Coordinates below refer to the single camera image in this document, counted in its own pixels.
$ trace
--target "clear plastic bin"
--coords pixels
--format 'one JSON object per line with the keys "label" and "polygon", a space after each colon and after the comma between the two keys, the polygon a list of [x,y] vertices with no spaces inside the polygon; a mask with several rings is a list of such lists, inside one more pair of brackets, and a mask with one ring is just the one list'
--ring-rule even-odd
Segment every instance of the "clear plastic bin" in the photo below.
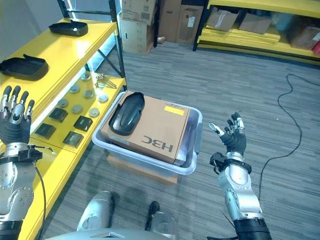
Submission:
{"label": "clear plastic bin", "polygon": [[179,175],[189,175],[193,173],[197,165],[197,156],[200,151],[201,137],[202,137],[202,120],[203,116],[201,112],[193,107],[184,106],[190,109],[189,119],[192,118],[192,124],[189,128],[189,144],[187,146],[186,161],[182,166],[176,166],[141,153],[137,153],[121,146],[115,145],[105,140],[104,136],[101,134],[101,127],[108,119],[109,115],[115,109],[121,97],[125,92],[121,92],[117,98],[114,100],[108,112],[103,117],[102,121],[94,131],[92,135],[92,141],[95,145],[107,149],[111,155],[116,158],[128,161],[136,166],[141,166],[146,169],[150,169],[154,172],[157,172],[165,177],[171,177],[175,174]]}

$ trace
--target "yellow label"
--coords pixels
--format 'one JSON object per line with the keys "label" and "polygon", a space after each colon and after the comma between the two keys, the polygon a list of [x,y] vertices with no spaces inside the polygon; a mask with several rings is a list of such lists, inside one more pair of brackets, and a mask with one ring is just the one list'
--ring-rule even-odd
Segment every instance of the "yellow label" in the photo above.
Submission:
{"label": "yellow label", "polygon": [[184,110],[172,107],[172,106],[165,106],[164,108],[165,111],[168,111],[170,113],[174,113],[174,114],[179,114],[181,116],[183,116],[185,114]]}

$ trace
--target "black power cord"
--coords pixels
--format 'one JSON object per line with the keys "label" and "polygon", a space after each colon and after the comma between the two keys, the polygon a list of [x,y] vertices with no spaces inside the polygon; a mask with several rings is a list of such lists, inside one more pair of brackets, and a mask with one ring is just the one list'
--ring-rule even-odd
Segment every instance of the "black power cord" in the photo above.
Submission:
{"label": "black power cord", "polygon": [[289,73],[289,74],[285,77],[287,83],[289,84],[289,86],[290,86],[290,88],[291,88],[291,90],[288,91],[288,92],[286,92],[286,93],[281,94],[281,95],[278,97],[278,99],[277,99],[277,103],[278,103],[279,107],[280,107],[287,115],[289,115],[290,118],[292,118],[292,120],[294,121],[294,124],[295,124],[296,127],[298,128],[299,134],[300,134],[300,136],[299,136],[299,142],[298,142],[297,146],[296,146],[290,153],[288,153],[288,154],[286,154],[286,155],[283,155],[283,156],[272,157],[272,158],[270,158],[268,161],[265,162],[265,164],[263,165],[261,174],[260,174],[259,194],[258,194],[258,199],[259,199],[259,201],[260,201],[260,197],[261,197],[262,178],[263,178],[263,174],[264,174],[265,168],[266,168],[266,166],[268,165],[268,163],[269,163],[271,160],[273,160],[273,159],[286,158],[286,157],[290,156],[291,154],[293,154],[293,153],[299,148],[299,146],[300,146],[300,144],[301,144],[301,140],[302,140],[302,130],[301,130],[301,127],[300,127],[299,124],[297,123],[296,119],[295,119],[287,110],[285,110],[285,108],[284,108],[284,107],[281,105],[281,103],[280,103],[280,98],[281,98],[282,96],[291,94],[291,93],[294,91],[294,87],[292,86],[292,84],[291,84],[290,81],[289,81],[289,77],[290,77],[290,76],[296,77],[296,78],[301,79],[301,80],[303,80],[303,81],[305,81],[305,82],[307,82],[307,83],[309,83],[309,84],[312,84],[312,85],[315,85],[315,86],[319,86],[319,87],[320,87],[320,84],[313,83],[313,82],[311,82],[311,81],[309,81],[309,80],[307,80],[307,79],[305,79],[305,78],[303,78],[303,77],[301,77],[301,76],[297,76],[297,75],[295,75],[295,74]]}
{"label": "black power cord", "polygon": [[43,191],[43,218],[42,218],[42,224],[41,224],[41,229],[39,231],[39,234],[38,234],[38,240],[40,240],[41,238],[41,235],[42,235],[42,232],[44,230],[44,226],[45,226],[45,220],[46,220],[46,208],[47,208],[47,199],[46,199],[46,190],[45,190],[45,184],[44,184],[44,180],[39,172],[39,169],[37,168],[36,166],[36,163],[34,162],[34,168],[35,168],[35,171],[36,173],[38,174],[39,176],[39,179],[40,179],[40,182],[41,182],[41,186],[42,186],[42,191]]}

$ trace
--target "small black box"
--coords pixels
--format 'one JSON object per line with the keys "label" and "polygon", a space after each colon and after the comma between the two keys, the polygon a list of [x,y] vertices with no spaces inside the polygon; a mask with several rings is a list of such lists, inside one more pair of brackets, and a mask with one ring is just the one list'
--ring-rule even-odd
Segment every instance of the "small black box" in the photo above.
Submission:
{"label": "small black box", "polygon": [[40,127],[35,131],[35,134],[49,139],[54,134],[56,128],[52,125],[42,123]]}
{"label": "small black box", "polygon": [[86,116],[80,116],[73,125],[76,129],[87,132],[93,123],[92,119]]}
{"label": "small black box", "polygon": [[81,143],[82,139],[84,139],[84,136],[82,136],[82,134],[74,131],[70,131],[68,135],[65,137],[65,139],[63,140],[63,143],[77,148]]}
{"label": "small black box", "polygon": [[62,123],[66,116],[68,115],[68,112],[64,109],[56,107],[49,115],[49,118],[58,121],[59,123]]}

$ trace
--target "robotic arm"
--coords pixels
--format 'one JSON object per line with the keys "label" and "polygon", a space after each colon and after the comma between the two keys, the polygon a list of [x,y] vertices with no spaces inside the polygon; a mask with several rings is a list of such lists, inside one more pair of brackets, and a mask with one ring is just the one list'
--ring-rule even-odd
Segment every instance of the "robotic arm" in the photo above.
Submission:
{"label": "robotic arm", "polygon": [[218,183],[224,192],[224,200],[234,223],[239,240],[271,240],[259,200],[251,188],[251,166],[244,162],[247,141],[245,126],[239,113],[228,119],[229,127],[221,130],[210,122],[213,130],[226,146],[226,156],[216,152],[210,164],[218,174]]}
{"label": "robotic arm", "polygon": [[42,153],[28,145],[32,109],[31,100],[25,111],[29,93],[25,91],[20,101],[21,90],[16,86],[4,90],[0,103],[0,139],[6,145],[0,155],[0,240],[17,240],[23,219],[33,201],[34,163]]}

